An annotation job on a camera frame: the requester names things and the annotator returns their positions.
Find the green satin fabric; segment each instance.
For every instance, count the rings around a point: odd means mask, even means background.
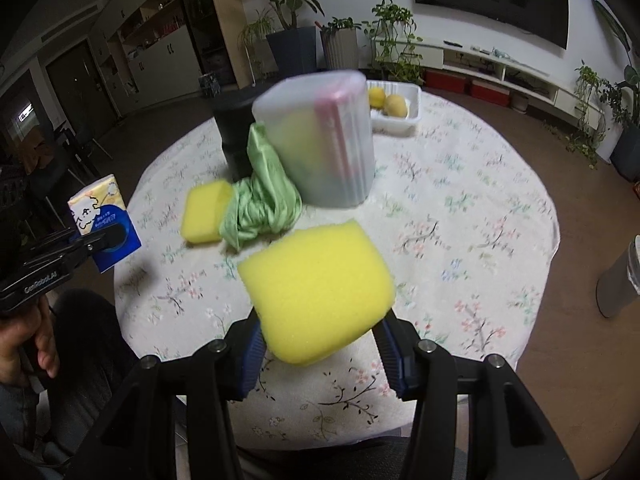
[[[259,234],[289,229],[302,211],[300,193],[267,141],[264,124],[252,124],[247,154],[254,174],[234,184],[234,196],[220,225],[220,234],[236,251]]]

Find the red box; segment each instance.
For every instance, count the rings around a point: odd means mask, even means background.
[[[501,86],[492,85],[485,81],[471,82],[471,96],[483,101],[489,101],[500,106],[509,106],[510,92]]]
[[[449,90],[459,94],[465,93],[466,77],[435,70],[424,71],[424,84],[431,88]]]

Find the round table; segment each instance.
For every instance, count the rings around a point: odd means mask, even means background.
[[[556,210],[538,176],[489,125],[423,94],[415,136],[376,134],[376,177],[360,206],[304,206],[294,229],[355,218],[396,283],[394,311],[420,336],[515,367],[536,319],[558,248]],[[224,242],[188,248],[180,222],[188,190],[226,178],[215,121],[160,155],[128,209],[142,248],[115,268],[116,309],[139,356],[190,355],[246,317],[235,254]],[[264,360],[255,390],[230,405],[241,447],[302,449],[346,444],[404,426],[415,404],[389,389],[371,332],[309,367]]]

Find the person's leg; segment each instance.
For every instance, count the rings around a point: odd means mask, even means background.
[[[120,333],[115,308],[88,290],[69,290],[53,306],[60,372],[49,387],[50,436],[70,455],[138,362]]]

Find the tissue packet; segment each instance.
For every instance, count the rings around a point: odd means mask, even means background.
[[[100,272],[111,269],[142,246],[112,174],[80,190],[69,199],[68,204],[81,235],[96,232],[114,222],[125,228],[127,236],[119,247],[93,255]]]

